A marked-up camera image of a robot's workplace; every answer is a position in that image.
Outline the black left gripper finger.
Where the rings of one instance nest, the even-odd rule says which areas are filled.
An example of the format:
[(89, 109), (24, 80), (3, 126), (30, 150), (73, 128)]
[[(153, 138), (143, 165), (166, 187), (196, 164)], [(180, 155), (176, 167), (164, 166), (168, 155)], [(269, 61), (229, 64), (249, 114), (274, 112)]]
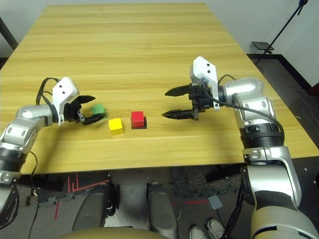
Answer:
[(93, 124), (102, 120), (104, 117), (105, 117), (104, 113), (93, 114), (90, 117), (84, 118), (83, 124), (84, 125)]
[(95, 97), (93, 97), (93, 96), (89, 96), (89, 95), (78, 96), (76, 98), (76, 103), (77, 104), (85, 104), (85, 103), (88, 103), (88, 102), (93, 101), (93, 100), (95, 100)]

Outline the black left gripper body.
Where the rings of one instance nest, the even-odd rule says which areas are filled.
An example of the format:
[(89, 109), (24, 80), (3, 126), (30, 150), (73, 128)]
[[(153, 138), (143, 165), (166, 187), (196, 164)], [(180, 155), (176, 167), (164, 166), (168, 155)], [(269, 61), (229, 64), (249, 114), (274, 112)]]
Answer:
[(81, 103), (79, 101), (73, 101), (71, 103), (66, 103), (64, 106), (64, 121), (68, 122), (84, 122), (84, 116), (80, 112)]

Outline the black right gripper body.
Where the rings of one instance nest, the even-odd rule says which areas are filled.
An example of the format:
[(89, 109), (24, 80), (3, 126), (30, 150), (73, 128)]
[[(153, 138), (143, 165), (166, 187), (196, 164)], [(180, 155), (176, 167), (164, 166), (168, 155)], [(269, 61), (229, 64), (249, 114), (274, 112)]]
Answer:
[(205, 112), (206, 109), (213, 107), (213, 100), (207, 96), (210, 88), (207, 85), (193, 85), (189, 84), (188, 98), (191, 100), (193, 111)]

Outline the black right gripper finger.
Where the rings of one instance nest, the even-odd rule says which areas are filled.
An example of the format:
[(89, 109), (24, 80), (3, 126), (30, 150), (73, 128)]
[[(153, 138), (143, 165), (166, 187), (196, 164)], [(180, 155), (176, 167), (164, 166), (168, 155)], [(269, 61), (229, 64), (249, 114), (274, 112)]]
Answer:
[(189, 85), (179, 86), (168, 90), (165, 96), (179, 97), (189, 93)]
[(198, 113), (194, 110), (170, 110), (162, 113), (162, 116), (173, 120), (198, 120)]

